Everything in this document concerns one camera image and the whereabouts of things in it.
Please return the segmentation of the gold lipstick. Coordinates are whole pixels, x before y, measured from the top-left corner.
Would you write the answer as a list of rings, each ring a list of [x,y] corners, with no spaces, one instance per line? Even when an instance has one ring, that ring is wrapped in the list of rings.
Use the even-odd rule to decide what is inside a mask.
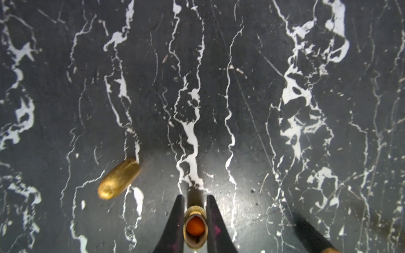
[[[208,237],[207,213],[202,198],[201,190],[189,188],[183,235],[185,244],[193,250],[202,248]]]
[[[110,200],[123,193],[138,177],[141,167],[136,159],[128,158],[115,166],[100,182],[98,196]]]

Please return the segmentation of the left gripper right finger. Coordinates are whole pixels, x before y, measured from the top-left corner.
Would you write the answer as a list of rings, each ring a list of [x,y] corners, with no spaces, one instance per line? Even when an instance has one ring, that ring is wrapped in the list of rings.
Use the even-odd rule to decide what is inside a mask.
[[[207,252],[237,253],[213,195],[207,196],[206,214],[208,225]]]

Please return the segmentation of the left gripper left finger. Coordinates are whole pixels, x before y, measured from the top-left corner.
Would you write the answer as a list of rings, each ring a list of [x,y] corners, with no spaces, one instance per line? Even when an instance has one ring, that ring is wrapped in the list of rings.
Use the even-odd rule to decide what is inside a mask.
[[[183,253],[185,222],[185,200],[183,195],[176,197],[165,229],[153,253]]]

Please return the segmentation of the black lipstick cap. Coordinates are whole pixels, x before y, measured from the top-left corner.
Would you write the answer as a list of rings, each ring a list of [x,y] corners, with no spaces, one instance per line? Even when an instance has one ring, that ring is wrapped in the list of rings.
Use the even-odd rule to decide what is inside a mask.
[[[295,235],[308,253],[340,253],[303,216],[295,211],[291,215]]]

